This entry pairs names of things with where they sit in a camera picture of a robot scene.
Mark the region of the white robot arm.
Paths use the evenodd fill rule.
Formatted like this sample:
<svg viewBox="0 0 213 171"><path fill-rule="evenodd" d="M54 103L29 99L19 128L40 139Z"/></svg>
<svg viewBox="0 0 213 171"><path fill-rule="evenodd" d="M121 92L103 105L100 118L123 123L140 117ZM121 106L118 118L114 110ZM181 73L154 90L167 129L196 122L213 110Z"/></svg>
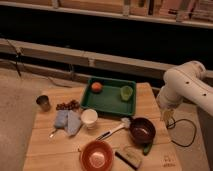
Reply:
<svg viewBox="0 0 213 171"><path fill-rule="evenodd" d="M186 98L213 116L213 87L203 82L206 69L199 61L190 61L168 69L156 101L165 123L172 118L174 110Z"/></svg>

